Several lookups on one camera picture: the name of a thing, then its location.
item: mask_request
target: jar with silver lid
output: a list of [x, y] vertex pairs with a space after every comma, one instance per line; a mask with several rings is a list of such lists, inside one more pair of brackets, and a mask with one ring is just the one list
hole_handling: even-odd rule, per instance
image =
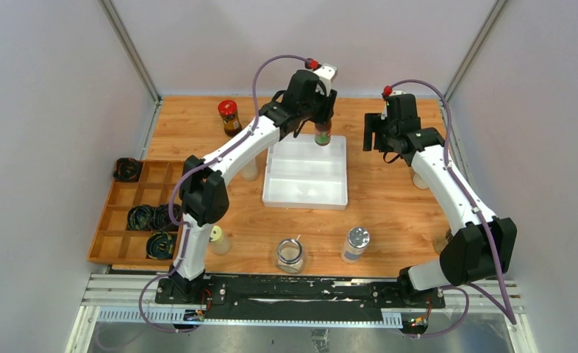
[[369, 245], [370, 235], [367, 229], [354, 227], [349, 231], [341, 249], [341, 259], [347, 263], [355, 263]]
[[276, 249], [276, 267], [288, 274], [299, 274], [306, 266], [306, 250], [297, 239], [284, 239]]

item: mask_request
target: jar with red lid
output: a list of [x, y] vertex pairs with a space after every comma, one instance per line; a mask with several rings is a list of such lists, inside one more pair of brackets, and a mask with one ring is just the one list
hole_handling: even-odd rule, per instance
[[218, 111], [224, 124], [224, 133], [230, 137], [238, 134], [242, 127], [239, 122], [239, 114], [237, 113], [237, 103], [231, 100], [222, 101], [218, 105]]

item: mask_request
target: label on jar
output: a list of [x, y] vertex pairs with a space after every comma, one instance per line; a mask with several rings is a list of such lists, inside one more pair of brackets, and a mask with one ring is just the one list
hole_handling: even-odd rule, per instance
[[326, 131], [315, 130], [315, 143], [318, 145], [327, 145], [330, 143], [330, 129]]
[[224, 128], [228, 130], [239, 129], [239, 118], [237, 117], [237, 114], [227, 116], [224, 119]]

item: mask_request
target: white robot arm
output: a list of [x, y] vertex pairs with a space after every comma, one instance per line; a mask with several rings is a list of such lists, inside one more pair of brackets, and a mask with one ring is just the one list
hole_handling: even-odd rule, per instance
[[226, 186], [232, 178], [260, 152], [273, 146], [290, 133], [299, 133], [305, 121], [323, 123], [332, 117], [336, 91], [332, 80], [337, 69], [323, 64], [314, 71], [299, 70], [291, 78], [289, 87], [265, 104], [260, 116], [219, 149], [201, 160], [192, 156], [185, 162], [184, 173], [202, 161], [217, 159], [216, 164], [194, 174], [181, 189], [184, 220], [192, 224], [189, 236], [181, 236], [179, 251], [187, 241], [185, 254], [178, 254], [174, 266], [182, 279], [191, 281], [204, 272], [204, 255], [213, 225], [228, 208]]
[[397, 153], [429, 186], [449, 222], [448, 244], [440, 257], [404, 268], [398, 280], [407, 295], [421, 294], [444, 285], [463, 285], [495, 275], [495, 265], [475, 209], [454, 181], [450, 170], [462, 182], [488, 222], [502, 263], [507, 271], [516, 237], [516, 226], [509, 218], [500, 219], [481, 202], [453, 163], [443, 163], [443, 138], [434, 128], [421, 128], [415, 97], [404, 92], [383, 94], [384, 113], [365, 114], [363, 150], [372, 146], [380, 152]]

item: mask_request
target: gray wall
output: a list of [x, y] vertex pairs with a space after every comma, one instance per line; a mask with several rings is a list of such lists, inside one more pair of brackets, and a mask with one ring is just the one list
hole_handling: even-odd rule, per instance
[[[250, 94], [263, 61], [297, 54], [339, 67], [340, 96], [378, 96], [385, 85], [408, 78], [445, 90], [494, 0], [114, 3], [163, 94]], [[271, 66], [259, 90], [286, 88], [299, 65]]]
[[0, 1], [0, 352], [62, 352], [152, 103], [97, 1]]
[[477, 190], [518, 238], [539, 352], [578, 352], [578, 1], [511, 1], [453, 101]]

